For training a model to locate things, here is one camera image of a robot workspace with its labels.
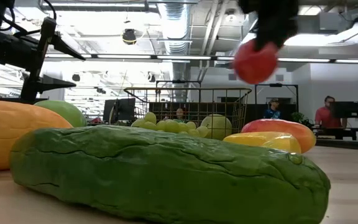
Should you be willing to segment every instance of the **grape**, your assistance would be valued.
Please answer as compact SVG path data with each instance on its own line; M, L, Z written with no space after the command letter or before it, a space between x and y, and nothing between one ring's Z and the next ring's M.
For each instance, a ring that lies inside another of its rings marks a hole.
M144 116L145 121L150 121L153 124L157 123L157 118L155 117L155 114L153 112L148 112L146 116Z
M135 122L132 123L131 127L140 127L146 121L143 118L137 119Z
M189 130L194 130L194 129L197 128L196 124L194 122L192 122L192 121L187 122L186 125L188 126Z
M157 123L157 130L165 130L165 121L159 121Z
M200 134L198 133L198 131L197 131L197 130L194 130L194 129L189 130L189 135L191 135L191 136L193 136L193 137L199 137L199 136L200 136Z
M176 121L168 119L165 121L165 131L169 133L179 133L179 124Z
M185 123L179 123L179 131L186 132L189 130L189 127Z
M145 122L140 127L144 128L144 129L148 129L148 130L156 130L157 129L156 125L151 123L150 121Z
M197 128L197 131L199 132L201 138L205 138L209 132L209 129L206 126L200 126Z

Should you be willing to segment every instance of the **person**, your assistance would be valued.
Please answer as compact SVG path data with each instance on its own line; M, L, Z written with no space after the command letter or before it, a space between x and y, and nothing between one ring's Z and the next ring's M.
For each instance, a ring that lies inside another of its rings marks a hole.
M277 98L273 98L270 100L270 108L267 109L264 113L264 119L280 119L281 112L278 110L278 106L280 103L278 102Z
M331 114L331 103L335 102L335 98L327 96L324 99L324 106L316 111L315 121L317 125L323 128L346 128L347 119L334 118Z

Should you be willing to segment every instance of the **table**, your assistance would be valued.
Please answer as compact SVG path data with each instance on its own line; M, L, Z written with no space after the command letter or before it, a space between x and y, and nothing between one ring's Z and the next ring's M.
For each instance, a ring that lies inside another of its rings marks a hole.
M315 147L306 156L331 179L332 189L322 224L358 224L358 150ZM0 224L136 224L78 205L67 205L16 185L0 172Z

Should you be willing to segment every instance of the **wire cart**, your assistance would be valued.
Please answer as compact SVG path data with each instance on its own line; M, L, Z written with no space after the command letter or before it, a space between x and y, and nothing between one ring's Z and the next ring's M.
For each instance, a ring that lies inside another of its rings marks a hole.
M250 88L125 88L134 108L133 120L153 112L157 122L176 119L194 122L197 127L211 114L225 116L232 124L231 133L239 133L246 122ZM210 126L214 129L226 129Z

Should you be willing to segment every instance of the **green cucumber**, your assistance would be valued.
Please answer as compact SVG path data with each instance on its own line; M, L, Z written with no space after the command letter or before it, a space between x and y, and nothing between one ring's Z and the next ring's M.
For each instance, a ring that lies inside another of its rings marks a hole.
M299 154L122 126L32 131L10 159L17 184L159 223L318 224L330 190Z

